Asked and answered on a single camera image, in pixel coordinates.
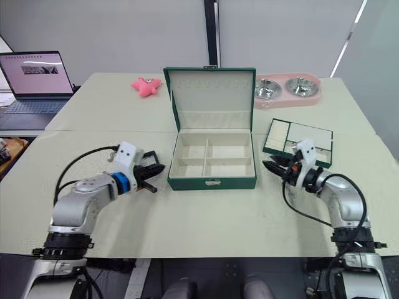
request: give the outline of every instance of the laptop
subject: laptop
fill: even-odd
[[[58,51],[0,53],[15,101],[0,114],[0,130],[43,130],[73,95]]]

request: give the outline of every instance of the electrical wire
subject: electrical wire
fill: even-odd
[[[86,268],[84,268],[83,275],[85,276],[87,283],[90,285],[90,286],[88,286],[88,289],[87,289],[88,293],[89,293],[90,288],[93,286],[94,290],[96,291],[97,295],[99,296],[99,299],[104,299],[99,285],[97,285],[97,282],[93,280],[93,278],[90,276],[90,274],[88,273]]]
[[[103,146],[102,148],[92,149],[91,151],[88,151],[88,152],[86,152],[86,153],[80,155],[79,157],[75,158],[74,160],[72,160],[72,162],[70,162],[70,163],[67,165],[67,167],[64,168],[64,170],[61,172],[61,175],[60,175],[59,178],[58,178],[57,185],[55,186],[55,191],[54,191],[54,205],[55,205],[55,204],[57,203],[57,201],[58,201],[58,194],[59,194],[59,191],[60,191],[60,185],[61,185],[62,179],[64,178],[65,173],[68,171],[69,168],[71,168],[71,166],[72,166],[73,164],[75,164],[75,163],[78,162],[80,159],[82,159],[82,158],[84,158],[84,157],[86,157],[86,156],[88,156],[88,155],[90,155],[90,154],[97,153],[97,152],[99,152],[99,151],[104,151],[104,150],[114,150],[114,151],[117,151],[118,148],[119,148],[119,145],[117,145],[117,146]]]
[[[160,259],[160,286],[161,286],[161,297],[163,296],[164,286],[163,286],[163,259]]]
[[[103,270],[104,270],[104,269],[101,269],[101,270],[99,271],[99,274],[97,274],[97,276],[96,276],[95,279],[94,279],[95,282],[97,281],[97,279],[99,279],[99,277],[100,277],[100,275],[102,274]]]
[[[89,273],[87,272],[86,268],[83,269],[83,276],[85,277],[87,282],[87,299],[93,299],[92,284],[90,283]]]
[[[63,185],[60,187],[60,189],[58,189],[57,198],[58,198],[58,195],[60,194],[61,190],[63,190],[63,188],[65,188],[66,186],[69,186],[69,185],[71,185],[71,184],[75,184],[76,182],[78,182],[77,179],[76,179],[75,181],[69,181],[69,182],[63,184]]]
[[[351,248],[351,246],[353,245],[353,242],[356,241],[357,235],[360,231],[360,229],[362,228],[366,217],[367,217],[367,204],[366,204],[366,199],[363,195],[363,192],[360,190],[360,188],[355,184],[355,182],[353,182],[350,178],[348,178],[347,176],[344,176],[343,174],[339,174],[339,173],[334,173],[334,174],[330,174],[328,176],[325,177],[325,179],[322,181],[322,184],[320,185],[320,190],[323,189],[325,183],[327,182],[328,179],[333,178],[333,177],[338,177],[338,178],[343,178],[346,181],[348,181],[348,183],[350,183],[358,192],[360,199],[362,200],[362,205],[363,205],[363,214],[362,217],[360,218],[360,221],[358,223],[358,225],[356,226],[356,228],[352,231],[351,233],[351,238],[349,238],[349,242],[347,243],[347,245],[340,250],[337,255],[330,261],[326,273],[325,273],[325,288],[327,290],[328,296],[329,298],[332,298],[332,293],[331,293],[331,286],[330,286],[330,276],[331,276],[331,271],[332,271],[332,267],[334,266],[334,264],[338,261],[338,259],[343,256],[345,253],[348,252],[348,250]]]
[[[319,291],[320,281],[322,279],[322,273],[323,273],[323,270],[320,269],[319,278],[317,279],[317,285],[316,285],[316,288],[315,288],[315,292]]]
[[[301,212],[300,210],[296,209],[294,206],[292,206],[292,205],[289,203],[289,201],[287,200],[287,197],[286,197],[286,184],[287,184],[287,181],[286,181],[286,180],[283,180],[283,182],[282,182],[282,198],[284,198],[284,201],[286,202],[287,206],[288,206],[290,209],[292,209],[293,211],[295,211],[295,212],[298,213],[299,215],[302,215],[302,216],[304,216],[304,217],[306,217],[306,218],[315,220],[315,221],[317,221],[317,222],[320,222],[321,224],[325,224],[325,225],[331,227],[331,224],[329,224],[328,222],[323,221],[323,220],[321,220],[321,219],[319,219],[319,218],[316,218],[316,217],[314,217],[314,216],[308,215],[308,214],[306,214],[306,213],[303,213],[303,212]]]

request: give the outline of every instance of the pink stuffed toy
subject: pink stuffed toy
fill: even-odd
[[[156,89],[161,85],[160,79],[144,79],[139,77],[131,84],[135,90],[138,90],[141,97],[147,97],[156,93]]]

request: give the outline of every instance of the small green tray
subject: small green tray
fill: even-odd
[[[263,152],[292,157],[292,147],[301,140],[310,139],[317,151],[316,165],[330,168],[332,165],[333,132],[314,126],[302,125],[273,118],[267,132]]]

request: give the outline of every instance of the floor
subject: floor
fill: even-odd
[[[276,299],[305,299],[304,290],[317,285],[318,273],[305,273],[304,262],[301,258],[153,259],[142,298],[160,298],[162,289],[181,277],[190,277],[198,284],[198,299],[239,299],[245,276],[257,274]],[[399,257],[384,258],[383,263],[392,297],[399,299]],[[31,267],[29,257],[0,255],[0,298],[20,298]],[[104,298],[114,299],[124,298],[130,272],[89,269]]]

